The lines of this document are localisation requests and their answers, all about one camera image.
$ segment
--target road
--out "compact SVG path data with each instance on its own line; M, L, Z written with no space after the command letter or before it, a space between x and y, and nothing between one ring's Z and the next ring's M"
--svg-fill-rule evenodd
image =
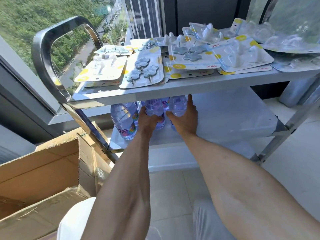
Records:
M107 16L108 22L110 22L112 15L116 13L116 11L118 9L118 4L120 2L121 2L121 0L115 1L114 8L112 8L111 13ZM100 36L100 38L104 34L102 27L105 23L106 23L106 20L103 20L103 22L101 23L101 26L97 29L97 32L98 32L98 35ZM90 54L94 50L94 48L95 48L94 42L92 39L90 39L88 41L88 43L86 43L83 46L83 48L79 52L79 54L77 54L74 57L73 62L69 65L68 69L60 77L60 81L64 85L64 87L70 88L74 85L74 81L72 79L74 77L76 77L82 71L82 67L78 67L77 64L79 64L79 63L85 64L88 56L90 56Z

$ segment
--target hand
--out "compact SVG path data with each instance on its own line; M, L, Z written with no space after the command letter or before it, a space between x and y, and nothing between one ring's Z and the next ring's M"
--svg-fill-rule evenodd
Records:
M193 105L191 94L188 95L187 108L183 116L177 117L171 111L166 112L166 114L182 137L197 135L198 111L197 107Z
M138 132L142 133L142 135L145 135L150 139L153 131L157 126L157 123L161 122L162 120L163 118L161 116L157 116L155 114L152 116L148 116L146 114L146 107L143 106L139 113Z

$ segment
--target cart handle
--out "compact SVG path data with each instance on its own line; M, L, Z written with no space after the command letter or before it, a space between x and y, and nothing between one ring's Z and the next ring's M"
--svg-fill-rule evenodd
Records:
M72 118L109 157L109 159L115 163L116 160L111 152L108 151L109 145L102 134L94 127L81 109L73 109L68 104L68 102L72 100L72 97L62 85L52 64L51 48L54 42L80 25L83 25L90 34L96 48L100 49L102 47L102 42L93 25L88 21L88 19L81 16L75 16L46 28L35 35L31 50L33 63L36 71L38 72L38 76L49 92L56 98L56 100L58 100L61 106L72 116Z
M51 59L51 48L56 40L68 34L80 25L83 25L86 31L90 34L97 50L100 49L103 45L97 31L89 20L82 16L71 17L58 24L54 24L49 28L41 30L33 39L31 53L38 76L49 92L61 104L71 101L72 96L62 85L54 71Z

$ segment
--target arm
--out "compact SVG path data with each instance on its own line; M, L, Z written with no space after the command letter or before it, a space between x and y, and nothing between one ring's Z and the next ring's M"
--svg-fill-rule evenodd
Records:
M198 112L188 97L174 123L197 160L222 222L238 240L320 239L320 223L266 170L196 134Z
M99 191L82 240L145 239L150 225L149 142L161 118L142 107L138 132Z

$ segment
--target plastic water bottle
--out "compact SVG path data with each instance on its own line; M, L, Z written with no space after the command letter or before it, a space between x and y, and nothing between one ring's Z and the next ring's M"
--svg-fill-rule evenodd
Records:
M184 113L187 110L187 98L186 96L175 96L175 97L170 97L169 99L169 110L175 115L175 116L183 116ZM171 122L171 128L174 131L176 130L176 127L174 124Z
M123 104L114 104L111 105L110 112L112 121L122 138L127 141L132 140L137 133L137 128L127 107Z
M157 115L162 117L162 121L157 123L157 126L155 127L155 129L160 130L164 128L165 112L163 110L161 99L146 100L145 103L146 103L146 114L148 116Z
M169 109L169 97L164 97L161 99L162 100L162 106L163 106L163 110L167 111Z
M139 119L139 112L138 112L138 108L137 108L137 104L136 102L130 102L130 103L126 103L124 104L124 106L127 107L127 109L129 110L132 119L134 121L134 124L136 126L138 126L138 119Z

